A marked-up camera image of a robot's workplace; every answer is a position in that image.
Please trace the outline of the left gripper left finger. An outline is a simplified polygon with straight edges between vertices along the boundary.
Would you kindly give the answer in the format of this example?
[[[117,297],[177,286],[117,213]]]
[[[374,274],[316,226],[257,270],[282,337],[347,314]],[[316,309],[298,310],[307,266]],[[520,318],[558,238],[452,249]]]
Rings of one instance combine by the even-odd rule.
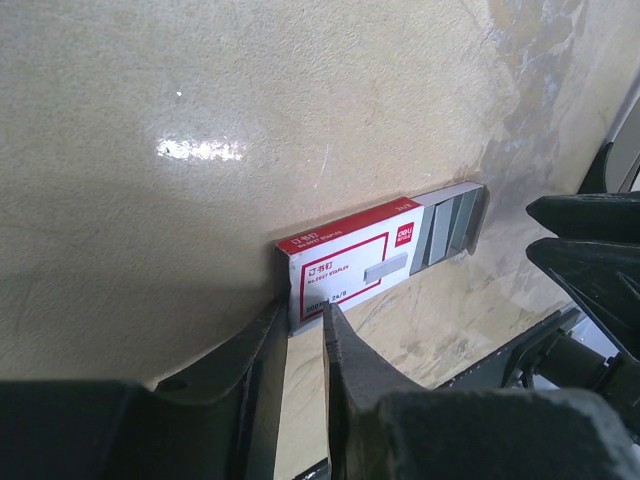
[[[130,381],[5,381],[5,479],[270,479],[288,307],[148,389]]]

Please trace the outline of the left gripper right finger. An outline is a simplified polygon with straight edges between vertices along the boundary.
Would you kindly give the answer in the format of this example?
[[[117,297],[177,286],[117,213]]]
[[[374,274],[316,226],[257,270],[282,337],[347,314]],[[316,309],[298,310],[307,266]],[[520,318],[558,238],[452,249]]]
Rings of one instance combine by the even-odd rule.
[[[635,479],[617,414],[583,390],[429,390],[323,307],[334,479]]]

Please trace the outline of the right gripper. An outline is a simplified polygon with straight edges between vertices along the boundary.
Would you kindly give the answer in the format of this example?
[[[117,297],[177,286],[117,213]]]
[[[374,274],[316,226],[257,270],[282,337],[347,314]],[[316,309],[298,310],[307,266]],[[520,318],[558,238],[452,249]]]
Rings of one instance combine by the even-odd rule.
[[[441,386],[588,390],[637,430],[639,247],[572,240],[638,240],[639,192],[543,196],[526,212],[562,238],[530,244],[527,258],[590,319],[556,311]]]

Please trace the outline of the staple box sleeve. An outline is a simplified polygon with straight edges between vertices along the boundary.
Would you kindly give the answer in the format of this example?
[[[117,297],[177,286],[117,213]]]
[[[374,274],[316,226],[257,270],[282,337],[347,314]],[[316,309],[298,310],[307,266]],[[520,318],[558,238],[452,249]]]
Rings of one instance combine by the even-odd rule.
[[[275,244],[276,291],[288,298],[289,334],[316,326],[326,302],[344,311],[409,277],[424,206],[407,197]]]

